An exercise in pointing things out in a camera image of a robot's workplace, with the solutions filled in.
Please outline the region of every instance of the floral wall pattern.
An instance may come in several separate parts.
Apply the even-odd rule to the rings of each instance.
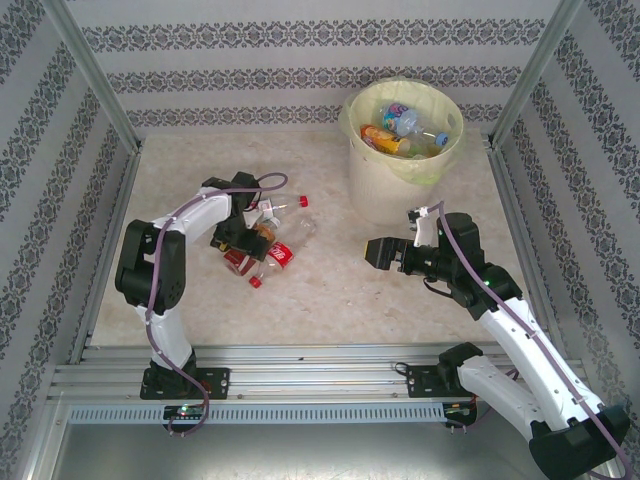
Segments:
[[[144,137],[335,129],[347,96],[394,75],[431,82],[489,132],[556,7],[531,3],[68,5]]]
[[[0,479],[68,360],[128,154],[42,5],[0,7]]]
[[[629,412],[636,473],[638,32],[633,2],[586,2],[503,145],[563,344],[603,399]]]

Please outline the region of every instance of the clear plastic bottle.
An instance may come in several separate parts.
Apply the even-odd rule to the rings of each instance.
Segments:
[[[287,225],[282,231],[281,240],[271,246],[267,258],[259,264],[257,272],[249,279],[251,286],[260,288],[265,278],[284,270],[315,230],[316,224],[308,216]]]
[[[273,217],[281,219],[291,212],[308,206],[309,199],[307,199],[305,195],[288,195],[283,193],[271,195],[269,198],[260,200],[257,208],[262,212],[263,218],[269,220]]]
[[[271,245],[276,240],[276,230],[280,227],[280,220],[276,217],[263,220],[260,223],[253,226],[255,230],[258,230],[259,235],[267,239],[268,244]],[[224,265],[227,269],[234,274],[242,277],[246,275],[249,270],[256,264],[256,260],[248,255],[239,252],[233,248],[230,248],[223,256]]]
[[[412,143],[435,145],[443,148],[449,135],[441,131],[428,117],[401,103],[390,103],[380,108],[380,125]]]

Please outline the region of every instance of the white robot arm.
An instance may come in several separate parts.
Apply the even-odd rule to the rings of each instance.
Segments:
[[[263,260],[268,241],[251,228],[261,212],[247,211],[259,187],[258,180],[243,172],[231,182],[212,177],[183,207],[152,222],[134,220],[127,226],[116,271],[116,289],[150,330],[151,368],[145,372],[149,392],[162,392],[162,398],[188,398],[193,394],[194,386],[171,366],[195,376],[195,353],[185,336],[178,307],[186,287],[186,247],[217,226],[212,246],[222,250],[233,247]],[[155,265],[150,257],[158,248],[161,261]],[[154,273],[157,288],[149,312]]]
[[[430,210],[409,212],[416,231],[413,242],[391,237],[371,240],[366,260],[383,270],[398,261],[398,271],[425,276],[429,290],[466,308],[502,346],[530,391],[501,373],[470,343],[440,356],[437,371],[443,384],[481,397],[508,420],[529,442],[536,463],[551,479],[575,478],[613,458],[616,451],[587,411],[595,412],[619,445],[630,426],[623,408],[605,407],[567,365],[540,328],[511,276],[503,268],[485,262],[478,228],[469,215],[447,214],[446,234],[438,219],[438,246],[428,245],[431,228],[426,217]],[[455,246],[448,238],[450,234]],[[466,266],[459,254],[468,262]],[[479,278],[474,279],[468,267]],[[446,282],[450,293],[429,285],[435,281]],[[501,302],[497,303],[486,290]],[[408,372],[415,374],[417,368],[408,367]],[[416,378],[408,377],[408,381],[415,382]]]

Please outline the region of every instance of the red bottle cap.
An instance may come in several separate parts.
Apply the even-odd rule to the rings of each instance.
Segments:
[[[260,281],[260,279],[258,277],[251,277],[249,279],[249,283],[251,284],[251,286],[253,288],[260,288],[260,286],[262,285],[262,282]]]

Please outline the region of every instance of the white bucket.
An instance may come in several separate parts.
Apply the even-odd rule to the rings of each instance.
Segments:
[[[360,138],[360,127],[376,124],[385,103],[399,102],[428,115],[449,134],[443,151],[432,158],[412,160],[380,153]],[[462,150],[464,120],[444,93],[421,81],[391,78],[376,82],[345,102],[338,119],[351,144],[349,197],[353,208],[378,225],[407,221],[407,210],[428,203],[429,193]]]

